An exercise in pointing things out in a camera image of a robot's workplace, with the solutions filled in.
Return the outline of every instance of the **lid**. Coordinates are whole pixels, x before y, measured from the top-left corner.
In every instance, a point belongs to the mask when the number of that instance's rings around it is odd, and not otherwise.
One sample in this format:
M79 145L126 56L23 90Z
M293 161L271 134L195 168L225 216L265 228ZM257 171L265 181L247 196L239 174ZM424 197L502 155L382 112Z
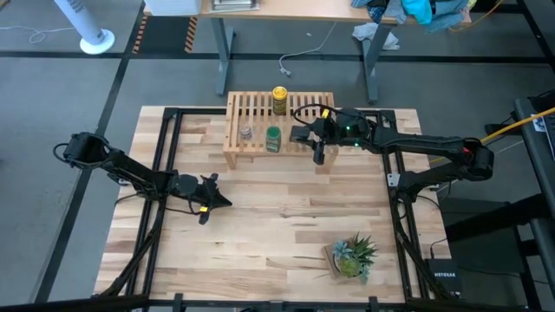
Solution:
M278 139L281 136L281 130L278 127L268 127L266 131L266 136L269 139Z
M285 100L287 98L287 89L284 87L275 87L271 94L274 99L278 101Z

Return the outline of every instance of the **desk leg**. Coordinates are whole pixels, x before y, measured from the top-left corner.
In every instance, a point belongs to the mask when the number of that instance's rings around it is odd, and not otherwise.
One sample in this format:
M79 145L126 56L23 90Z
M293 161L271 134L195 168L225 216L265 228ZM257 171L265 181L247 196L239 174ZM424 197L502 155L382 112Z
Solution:
M374 40L362 41L362 54L364 58L364 78L366 79L366 91L368 92L368 104L374 105L378 101L378 79L375 74L375 64L380 57L383 44L388 38L389 31L394 28L394 24L379 24L375 31Z
M216 94L224 95L225 82L227 80L227 68L229 67L229 59L232 51L234 32L233 27L225 27L223 18L212 18L211 22L219 54L218 82L216 83Z

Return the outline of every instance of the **small jar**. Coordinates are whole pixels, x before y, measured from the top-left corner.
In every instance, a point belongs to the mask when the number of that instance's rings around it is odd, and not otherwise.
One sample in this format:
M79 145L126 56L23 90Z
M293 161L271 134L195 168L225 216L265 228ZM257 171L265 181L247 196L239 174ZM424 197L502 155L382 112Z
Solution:
M266 131L266 151L279 153L281 148L281 130L278 127L269 127Z
M285 115L287 111L287 89L284 87L275 87L271 92L272 110L275 115Z
M252 128L249 125L242 126L239 129L239 134L241 134L242 140L250 140L252 138Z

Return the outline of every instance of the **orange cable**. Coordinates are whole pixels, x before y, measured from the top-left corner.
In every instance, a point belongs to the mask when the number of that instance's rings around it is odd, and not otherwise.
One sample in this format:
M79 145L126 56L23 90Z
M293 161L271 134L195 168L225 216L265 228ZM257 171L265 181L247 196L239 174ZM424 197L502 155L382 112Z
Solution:
M484 14L484 16L480 17L478 20L476 20L475 22L471 23L470 25L468 25L467 27L462 27L459 29L453 29L453 28L449 28L449 30L453 31L453 32L461 32L463 30L467 30L471 27L473 27L475 24L479 23L481 20L483 20L484 18L486 18L487 16L489 16L490 14L492 14L495 9L497 9L497 7L499 7L504 0L499 0L493 7L491 10L489 10L489 12L487 12L486 14Z

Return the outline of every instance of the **floor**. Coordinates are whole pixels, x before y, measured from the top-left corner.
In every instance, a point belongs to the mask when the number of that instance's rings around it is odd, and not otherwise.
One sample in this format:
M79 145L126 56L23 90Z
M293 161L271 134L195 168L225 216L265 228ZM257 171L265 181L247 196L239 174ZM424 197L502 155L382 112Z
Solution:
M117 38L113 52L123 52L140 0L86 0L103 28ZM546 40L555 50L555 5L551 0L527 0ZM481 14L473 14L473 20ZM235 53L290 53L320 44L331 23L229 20L238 35ZM0 28L71 27L50 0L12 1L0 11ZM358 55L351 38L354 24L339 23L323 48L324 54ZM80 37L73 30L49 33L30 44L31 32L0 30L2 51L78 52ZM542 56L521 15L493 14L462 33L424 35L423 29L394 29L401 49L386 55ZM215 53L212 29L199 20L194 53ZM62 216L79 172L58 162L51 148L72 133L94 131L119 59L60 59L0 57L0 305L28 302L36 293ZM291 91L331 91L340 107L363 107L365 89L360 62L285 61L288 78L276 61L233 61L228 90L269 90L284 85ZM117 94L106 137L126 151L144 105L217 106L225 98L214 93L214 60L132 59ZM426 134L484 135L483 125L508 117L516 98L553 88L555 74L545 64L469 64L380 62L379 107L417 108ZM514 201L539 191L531 164L518 138L492 145L503 151L496 158L492 179L460 182L451 197ZM79 212L69 247L50 300L84 298L91 294L114 209L118 186L103 172L94 172ZM531 259L534 277L545 280L538 259ZM518 282L508 276L463 272L468 300L518 305L525 302ZM546 286L538 284L545 309L555 310Z

